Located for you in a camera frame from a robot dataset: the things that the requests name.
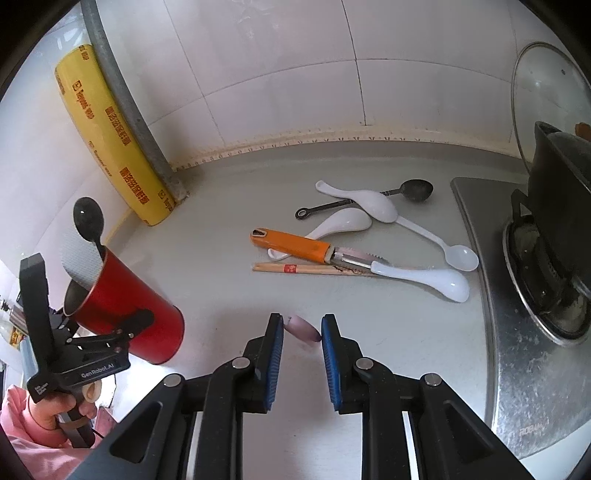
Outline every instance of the white tile wall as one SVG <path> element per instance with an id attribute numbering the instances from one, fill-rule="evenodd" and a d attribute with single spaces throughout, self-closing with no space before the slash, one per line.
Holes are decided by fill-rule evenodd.
<path id="1" fill-rule="evenodd" d="M 65 291 L 59 232 L 72 221 L 74 201 L 89 195 L 99 202 L 105 233 L 127 211 L 72 123 L 53 75 L 63 55 L 87 41 L 81 19 L 74 9 L 38 43 L 0 102 L 0 261 L 16 276 L 21 259 L 41 251 L 54 307 Z"/>
<path id="2" fill-rule="evenodd" d="M 517 52 L 532 40 L 564 48 L 519 0 L 99 6 L 130 90 L 174 165 L 212 148 L 297 129 L 356 129 L 365 119 L 377 128 L 422 126 L 510 145 L 508 82 Z M 364 65 L 371 59 L 409 61 Z M 346 60 L 358 60 L 363 93 Z"/>
<path id="3" fill-rule="evenodd" d="M 25 61 L 0 103 L 0 205 L 11 226 L 0 242 L 0 258 L 18 273 L 52 218 L 95 162 L 67 113 L 53 76 L 53 58 L 72 24 L 46 36 Z"/>
<path id="4" fill-rule="evenodd" d="M 507 0 L 507 5 L 509 6 L 509 13 L 511 14 L 511 24 L 515 30 L 518 53 L 523 47 L 533 41 L 545 41 L 558 47 L 563 52 L 567 52 L 565 46 L 555 33 L 519 0 Z"/>
<path id="5" fill-rule="evenodd" d="M 511 80 L 515 42 L 504 1 L 344 3 L 358 59 L 426 61 Z"/>
<path id="6" fill-rule="evenodd" d="M 165 2 L 205 95 L 271 72 L 355 59 L 340 0 Z"/>
<path id="7" fill-rule="evenodd" d="M 203 98 L 161 118 L 150 130 L 172 165 L 224 146 Z"/>
<path id="8" fill-rule="evenodd" d="M 202 97 L 163 0 L 99 0 L 109 44 L 148 124 Z"/>
<path id="9" fill-rule="evenodd" d="M 355 61 L 284 70 L 206 97 L 222 138 L 255 137 L 309 128 L 363 125 Z"/>
<path id="10" fill-rule="evenodd" d="M 447 65 L 359 60 L 368 125 L 469 134 L 508 142 L 511 85 Z"/>

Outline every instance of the pot lid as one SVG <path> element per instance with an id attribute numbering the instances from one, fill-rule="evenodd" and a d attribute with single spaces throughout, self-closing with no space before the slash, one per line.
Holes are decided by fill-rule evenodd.
<path id="1" fill-rule="evenodd" d="M 511 114 L 517 147 L 529 171 L 537 121 L 582 137 L 591 132 L 584 125 L 591 124 L 591 88 L 561 50 L 546 42 L 533 42 L 521 50 L 515 63 Z"/>

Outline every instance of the chopsticks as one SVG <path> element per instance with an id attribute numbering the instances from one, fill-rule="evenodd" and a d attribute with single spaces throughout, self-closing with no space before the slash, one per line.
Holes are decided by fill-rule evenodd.
<path id="1" fill-rule="evenodd" d="M 307 264 L 283 264 L 275 262 L 255 263 L 252 266 L 254 272 L 273 273 L 302 273 L 311 275 L 348 275 L 352 277 L 376 277 L 370 272 L 361 272 L 335 265 L 307 265 Z"/>

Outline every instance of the white plastic spoon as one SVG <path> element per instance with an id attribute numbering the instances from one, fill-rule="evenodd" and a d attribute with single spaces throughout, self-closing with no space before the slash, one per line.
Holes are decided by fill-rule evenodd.
<path id="1" fill-rule="evenodd" d="M 384 277 L 410 280 L 429 285 L 444 294 L 448 299 L 463 303 L 470 296 L 470 287 L 466 277 L 451 268 L 440 270 L 412 270 L 396 268 L 380 262 L 372 262 L 371 271 Z"/>
<path id="2" fill-rule="evenodd" d="M 306 238 L 318 240 L 331 233 L 357 232 L 367 230 L 371 227 L 371 217 L 363 210 L 358 208 L 344 208 L 333 213 L 324 222 L 312 230 Z M 270 248 L 267 251 L 272 260 L 283 260 L 289 257 L 289 254 L 279 252 Z"/>
<path id="3" fill-rule="evenodd" d="M 413 232 L 428 238 L 443 248 L 443 252 L 445 253 L 445 261 L 453 268 L 457 268 L 458 270 L 462 270 L 464 272 L 471 272 L 472 270 L 478 268 L 478 255 L 476 255 L 474 250 L 471 248 L 468 248 L 465 245 L 452 245 L 450 247 L 437 235 L 404 217 L 398 216 L 396 223 L 399 223 L 409 230 L 412 230 Z"/>
<path id="4" fill-rule="evenodd" d="M 392 223 L 396 221 L 398 212 L 386 195 L 373 190 L 339 190 L 328 185 L 324 180 L 316 182 L 316 190 L 320 193 L 342 199 L 351 199 L 363 210 L 380 222 Z"/>

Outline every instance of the person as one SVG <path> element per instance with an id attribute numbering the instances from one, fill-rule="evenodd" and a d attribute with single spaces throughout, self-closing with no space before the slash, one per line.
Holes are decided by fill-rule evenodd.
<path id="1" fill-rule="evenodd" d="M 12 385 L 8 388 L 0 424 L 12 447 L 35 480 L 64 480 L 90 453 L 90 449 L 73 448 L 57 425 L 55 415 L 76 406 L 72 395 L 54 392 L 38 403 L 28 392 Z M 78 407 L 80 414 L 95 420 L 95 444 L 116 425 L 104 408 L 85 401 Z"/>

